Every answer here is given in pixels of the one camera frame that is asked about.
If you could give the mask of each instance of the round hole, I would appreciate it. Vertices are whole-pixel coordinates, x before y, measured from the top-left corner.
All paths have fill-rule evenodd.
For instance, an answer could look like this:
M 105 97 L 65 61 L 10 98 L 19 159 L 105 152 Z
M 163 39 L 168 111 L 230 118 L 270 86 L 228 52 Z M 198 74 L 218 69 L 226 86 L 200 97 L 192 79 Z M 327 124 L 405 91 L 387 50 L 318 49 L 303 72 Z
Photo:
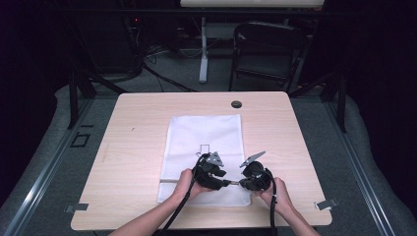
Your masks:
M 242 102 L 240 102 L 238 100 L 234 100 L 234 101 L 232 101 L 232 107 L 233 108 L 240 108 L 240 107 L 242 107 Z

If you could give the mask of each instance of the white towel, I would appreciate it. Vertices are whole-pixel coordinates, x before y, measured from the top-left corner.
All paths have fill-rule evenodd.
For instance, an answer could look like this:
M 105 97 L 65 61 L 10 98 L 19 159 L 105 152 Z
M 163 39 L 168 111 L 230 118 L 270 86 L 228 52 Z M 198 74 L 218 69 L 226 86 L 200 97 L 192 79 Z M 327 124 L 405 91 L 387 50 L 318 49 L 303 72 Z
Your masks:
M 192 169 L 199 158 L 196 153 L 202 150 L 202 146 L 209 146 L 210 152 L 217 151 L 224 164 L 220 169 L 226 171 L 224 179 L 239 181 L 243 178 L 243 169 L 239 168 L 244 161 L 240 115 L 172 117 L 160 175 L 159 203 L 166 200 L 176 186 L 164 182 L 178 180 L 182 170 Z M 202 193 L 187 205 L 238 207 L 250 203 L 249 191 L 229 185 L 218 191 Z

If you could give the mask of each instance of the black cord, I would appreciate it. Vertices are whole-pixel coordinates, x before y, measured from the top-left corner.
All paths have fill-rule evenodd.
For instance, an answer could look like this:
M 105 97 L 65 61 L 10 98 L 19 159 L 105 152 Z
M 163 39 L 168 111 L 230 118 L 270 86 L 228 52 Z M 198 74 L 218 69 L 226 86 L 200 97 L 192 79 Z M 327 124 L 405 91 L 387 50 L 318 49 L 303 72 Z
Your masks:
M 164 90 L 163 90 L 163 86 L 162 86 L 162 84 L 160 83 L 159 78 L 158 78 L 158 77 L 156 77 L 156 80 L 157 80 L 157 82 L 159 83 L 160 91 L 164 92 Z
M 275 228 L 276 183 L 272 175 L 269 174 L 268 171 L 260 170 L 259 172 L 266 174 L 269 177 L 270 181 L 272 181 L 272 199 L 270 200 L 269 221 L 270 221 L 270 230 L 272 231 L 272 235 L 275 236 L 276 235 L 276 228 Z
M 165 233 L 165 231 L 169 228 L 169 226 L 171 225 L 171 223 L 177 217 L 178 213 L 184 207 L 184 204 L 190 198 L 191 190 L 193 189 L 194 183 L 196 183 L 196 178 L 199 177 L 199 176 L 196 177 L 195 175 L 196 175 L 196 168 L 193 169 L 193 178 L 191 179 L 190 187 L 188 188 L 188 191 L 185 194 L 184 199 L 181 201 L 180 205 L 175 209 L 174 213 L 171 215 L 171 217 L 169 218 L 168 222 L 166 222 L 165 226 L 163 226 L 163 228 L 159 231 L 159 233 L 157 234 L 157 236 L 163 235 L 163 233 Z
M 185 87 L 185 86 L 183 86 L 183 85 L 181 85 L 181 84 L 179 84 L 179 83 L 177 83 L 177 82 L 174 82 L 174 81 L 172 81 L 172 80 L 170 80 L 170 79 L 168 79 L 168 78 L 165 78 L 165 77 L 163 77 L 163 76 L 161 76 L 160 74 L 158 74 L 156 71 L 154 71 L 153 69 L 151 69 L 145 62 L 144 62 L 144 69 L 145 70 L 147 70 L 147 71 L 149 71 L 151 74 L 153 74 L 154 76 L 156 76 L 156 77 L 158 77 L 158 78 L 160 78 L 161 80 L 163 80 L 163 81 L 165 81 L 165 82 L 168 82 L 168 83 L 170 83 L 170 84 L 172 84 L 172 85 L 174 85 L 175 87 L 177 87 L 177 88 L 179 88 L 179 89 L 181 89 L 181 90 L 183 90 L 183 91 L 196 91 L 196 90 L 194 90 L 194 89 L 191 89 L 191 88 L 187 88 L 187 87 Z

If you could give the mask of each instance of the metal bracket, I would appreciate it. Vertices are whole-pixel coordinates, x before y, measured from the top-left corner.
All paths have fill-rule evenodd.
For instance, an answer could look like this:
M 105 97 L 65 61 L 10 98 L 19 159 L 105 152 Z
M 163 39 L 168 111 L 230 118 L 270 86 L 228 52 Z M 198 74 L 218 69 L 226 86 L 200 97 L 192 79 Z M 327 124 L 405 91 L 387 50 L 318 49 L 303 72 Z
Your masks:
M 248 166 L 250 163 L 252 163 L 254 160 L 258 159 L 259 157 L 261 157 L 261 155 L 265 154 L 265 151 L 261 151 L 257 154 L 251 155 L 249 156 L 248 159 L 246 159 L 241 165 L 240 168 L 242 168 L 243 166 Z
M 74 204 L 73 206 L 68 205 L 64 211 L 67 213 L 75 213 L 76 210 L 87 210 L 88 207 L 88 204 Z
M 209 157 L 206 159 L 206 162 L 217 166 L 224 166 L 217 151 L 210 153 Z
M 331 199 L 331 200 L 326 200 L 320 203 L 314 203 L 316 208 L 318 208 L 319 210 L 322 209 L 332 209 L 333 207 L 336 207 L 338 205 L 338 202 L 336 201 L 336 199 Z

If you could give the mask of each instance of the small metal object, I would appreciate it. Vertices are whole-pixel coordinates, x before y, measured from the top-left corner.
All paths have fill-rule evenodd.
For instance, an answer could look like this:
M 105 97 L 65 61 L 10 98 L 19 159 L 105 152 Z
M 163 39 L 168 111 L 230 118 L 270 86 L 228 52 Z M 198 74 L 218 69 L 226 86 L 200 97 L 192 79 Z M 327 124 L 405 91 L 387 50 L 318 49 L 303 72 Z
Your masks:
M 68 205 L 64 211 L 67 213 L 75 213 L 76 210 L 87 210 L 88 207 L 88 204 L 74 204 L 73 206 Z
M 257 154 L 251 155 L 249 156 L 248 159 L 246 159 L 245 161 L 243 161 L 243 163 L 240 165 L 240 168 L 242 168 L 243 166 L 247 166 L 250 163 L 252 163 L 254 160 L 258 159 L 259 157 L 261 157 L 263 154 L 265 154 L 266 151 L 261 151 Z
M 318 208 L 319 210 L 332 209 L 333 207 L 336 207 L 338 205 L 338 202 L 336 201 L 336 199 L 330 199 L 321 203 L 315 203 L 315 205 L 316 208 Z
M 231 180 L 222 180 L 221 182 L 222 182 L 221 183 L 222 187 L 227 187 L 229 185 L 239 185 L 239 182 L 231 181 Z
M 206 162 L 217 166 L 224 166 L 223 161 L 221 161 L 217 151 L 210 153 L 209 157 L 206 159 Z

